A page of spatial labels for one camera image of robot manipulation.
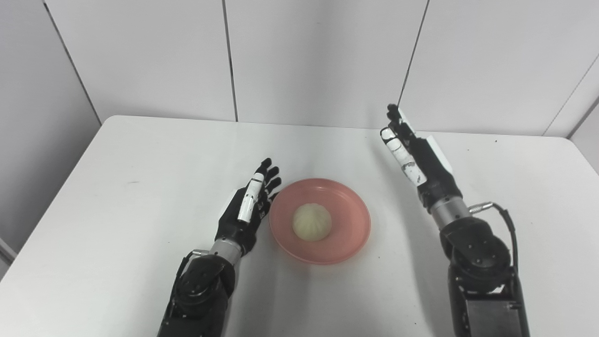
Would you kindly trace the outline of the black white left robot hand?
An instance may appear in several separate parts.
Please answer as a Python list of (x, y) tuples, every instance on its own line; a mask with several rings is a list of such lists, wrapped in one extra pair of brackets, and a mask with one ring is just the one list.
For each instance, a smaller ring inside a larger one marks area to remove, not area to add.
[(282, 183), (278, 174), (278, 166), (272, 164), (271, 158), (265, 158), (246, 186), (233, 194), (219, 219), (216, 240), (237, 244), (242, 256), (252, 251), (257, 230), (278, 195), (274, 192)]

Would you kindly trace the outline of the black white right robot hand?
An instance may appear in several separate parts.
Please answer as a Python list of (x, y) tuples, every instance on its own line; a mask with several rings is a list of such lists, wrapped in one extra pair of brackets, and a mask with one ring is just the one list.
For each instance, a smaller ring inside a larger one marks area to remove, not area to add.
[(387, 105), (389, 124), (380, 131), (381, 140), (398, 161), (402, 172), (417, 188), (427, 212), (439, 201), (463, 197), (452, 167), (433, 136), (421, 137), (411, 128), (398, 105)]

